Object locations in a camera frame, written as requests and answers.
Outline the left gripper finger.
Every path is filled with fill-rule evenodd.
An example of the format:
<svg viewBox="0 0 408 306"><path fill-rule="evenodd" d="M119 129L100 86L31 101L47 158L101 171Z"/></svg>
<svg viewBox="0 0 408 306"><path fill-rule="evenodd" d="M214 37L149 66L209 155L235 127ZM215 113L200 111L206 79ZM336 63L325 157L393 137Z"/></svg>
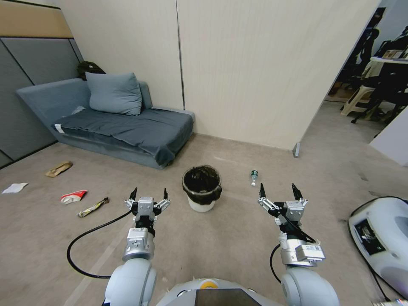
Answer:
<svg viewBox="0 0 408 306"><path fill-rule="evenodd" d="M128 208L132 208L133 204L137 203L136 201L137 189L138 187L135 187L135 189L130 193L129 199L125 200L125 205Z"/></svg>
<svg viewBox="0 0 408 306"><path fill-rule="evenodd" d="M163 199L155 205L155 209L156 211L164 211L165 209L168 208L169 205L170 205L170 199L167 193L167 189L164 188Z"/></svg>

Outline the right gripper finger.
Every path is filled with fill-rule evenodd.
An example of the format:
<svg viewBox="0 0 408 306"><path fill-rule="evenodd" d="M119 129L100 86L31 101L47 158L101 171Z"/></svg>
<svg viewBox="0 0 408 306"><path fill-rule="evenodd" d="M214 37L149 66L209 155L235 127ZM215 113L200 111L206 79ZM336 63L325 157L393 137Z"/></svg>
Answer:
<svg viewBox="0 0 408 306"><path fill-rule="evenodd" d="M269 199L266 198L266 192L265 192L263 183L260 184L258 203L267 212L271 212L271 211L276 210L275 204L273 202L271 202Z"/></svg>
<svg viewBox="0 0 408 306"><path fill-rule="evenodd" d="M296 201L298 201L300 204L302 204L303 207L306 206L308 203L308 199L304 198L301 191L296 187L294 183L292 183L292 191L293 195Z"/></svg>

